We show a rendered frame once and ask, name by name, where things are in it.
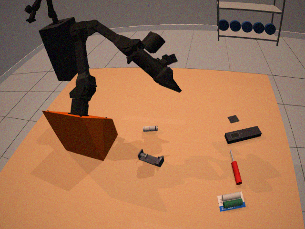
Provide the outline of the white cylindrical battery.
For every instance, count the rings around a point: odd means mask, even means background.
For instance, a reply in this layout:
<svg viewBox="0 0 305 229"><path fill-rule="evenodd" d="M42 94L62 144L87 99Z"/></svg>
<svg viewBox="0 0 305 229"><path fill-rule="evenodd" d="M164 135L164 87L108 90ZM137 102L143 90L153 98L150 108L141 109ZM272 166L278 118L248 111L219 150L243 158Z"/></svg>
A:
<svg viewBox="0 0 305 229"><path fill-rule="evenodd" d="M158 131L158 126L143 126L143 132Z"/></svg>

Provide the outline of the red screwdriver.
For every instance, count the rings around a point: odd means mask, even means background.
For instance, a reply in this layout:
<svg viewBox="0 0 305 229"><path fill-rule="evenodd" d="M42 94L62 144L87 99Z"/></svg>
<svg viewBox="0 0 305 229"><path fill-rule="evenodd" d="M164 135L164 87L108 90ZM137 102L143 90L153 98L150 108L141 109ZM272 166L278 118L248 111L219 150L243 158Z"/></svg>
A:
<svg viewBox="0 0 305 229"><path fill-rule="evenodd" d="M233 160L233 162L231 164L232 164L232 168L233 168L234 178L235 178L236 184L240 185L240 184L242 184L242 180L241 180L241 176L240 176L240 173L239 173L237 161L234 161L233 154L232 154L231 150L230 150L230 154L231 154L231 157L232 157L232 160Z"/></svg>

